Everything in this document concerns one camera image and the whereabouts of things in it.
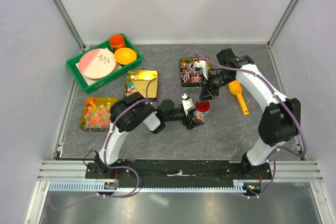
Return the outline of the clear glass jar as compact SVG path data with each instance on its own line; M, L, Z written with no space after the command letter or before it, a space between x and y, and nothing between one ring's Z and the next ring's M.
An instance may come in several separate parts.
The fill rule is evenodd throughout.
M209 114L209 111L203 112L203 111L195 110L194 121L196 123L204 124L208 119L208 114Z

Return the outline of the red round lid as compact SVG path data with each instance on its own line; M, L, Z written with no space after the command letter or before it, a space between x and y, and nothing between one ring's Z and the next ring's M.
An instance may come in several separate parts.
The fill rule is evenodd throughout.
M208 112L210 110L210 103L208 101L204 101L204 102L196 102L195 103L196 109L199 112Z

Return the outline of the yellow plastic scoop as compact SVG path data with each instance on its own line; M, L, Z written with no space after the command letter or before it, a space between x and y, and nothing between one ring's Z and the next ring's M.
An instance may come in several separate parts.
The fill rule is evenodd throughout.
M248 111L247 105L242 95L243 90L242 90L240 83L237 80L235 80L235 81L230 82L228 86L229 86L230 93L236 97L243 115L248 115L249 111Z

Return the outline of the tin of pastel star candies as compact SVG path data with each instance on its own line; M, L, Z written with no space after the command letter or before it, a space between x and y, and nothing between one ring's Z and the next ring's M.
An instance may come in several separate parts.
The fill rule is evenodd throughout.
M159 77L157 70L130 70L127 73L124 97L127 97L135 92L139 92L144 98L148 98L151 102L158 100L158 84L159 80L155 79Z

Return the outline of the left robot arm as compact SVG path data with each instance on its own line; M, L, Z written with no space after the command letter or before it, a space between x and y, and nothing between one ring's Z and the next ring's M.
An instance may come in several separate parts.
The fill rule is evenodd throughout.
M181 121L191 130L202 122L195 118L196 107L192 99L182 95L182 103L176 108L170 99L165 99L155 108L139 92L115 103L110 109L110 127L103 148L96 154L94 162L97 173L103 178L111 178L120 149L129 132L144 124L150 132L158 134L165 129L167 122Z

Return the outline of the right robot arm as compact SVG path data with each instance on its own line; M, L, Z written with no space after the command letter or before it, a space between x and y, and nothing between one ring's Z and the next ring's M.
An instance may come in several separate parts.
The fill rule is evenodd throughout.
M300 127L301 104L298 99L289 99L279 92L258 70L249 56L236 56L230 48L221 50L217 55L218 63L212 63L220 71L210 74L210 62L199 53L194 66L203 69L200 81L202 91L199 102L210 101L219 95L221 87L238 81L254 97L263 111L258 125L259 138L254 146L242 156L240 172L248 179L259 173L271 155L283 145L302 133Z

